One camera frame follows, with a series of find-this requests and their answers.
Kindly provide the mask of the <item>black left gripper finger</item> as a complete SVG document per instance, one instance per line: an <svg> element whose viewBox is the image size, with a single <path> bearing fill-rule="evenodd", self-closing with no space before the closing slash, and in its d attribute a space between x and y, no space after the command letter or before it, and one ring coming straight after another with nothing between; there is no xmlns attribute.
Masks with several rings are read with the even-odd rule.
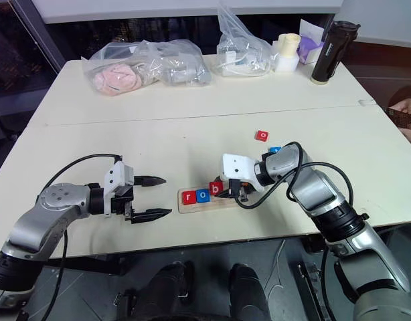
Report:
<svg viewBox="0 0 411 321"><path fill-rule="evenodd" d="M146 223L146 222L160 219L170 214L171 212L172 212L171 209L156 208L156 209L147 209L144 212L135 213L134 210L132 209L130 217L129 217L129 221L132 224Z"/></svg>
<svg viewBox="0 0 411 321"><path fill-rule="evenodd" d="M161 184L165 184L167 181L161 177L139 175L134 176L134 186L141 187L153 187Z"/></svg>

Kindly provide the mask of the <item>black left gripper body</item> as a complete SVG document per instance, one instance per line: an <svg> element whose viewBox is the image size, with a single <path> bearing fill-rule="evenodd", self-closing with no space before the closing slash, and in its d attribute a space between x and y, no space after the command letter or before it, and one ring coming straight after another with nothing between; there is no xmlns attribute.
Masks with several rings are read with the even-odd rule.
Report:
<svg viewBox="0 0 411 321"><path fill-rule="evenodd" d="M111 199L111 213L122 215L125 221L131 221L133 209L134 192L133 187L130 186L126 191L123 191Z"/></svg>

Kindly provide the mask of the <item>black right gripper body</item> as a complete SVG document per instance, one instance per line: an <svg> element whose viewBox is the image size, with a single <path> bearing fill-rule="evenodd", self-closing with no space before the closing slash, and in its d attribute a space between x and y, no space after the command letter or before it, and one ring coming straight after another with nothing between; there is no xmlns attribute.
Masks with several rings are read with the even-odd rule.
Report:
<svg viewBox="0 0 411 321"><path fill-rule="evenodd" d="M228 182L229 198L248 201L248 196L254 192L256 192L256 189L250 183L238 179L230 179Z"/></svg>

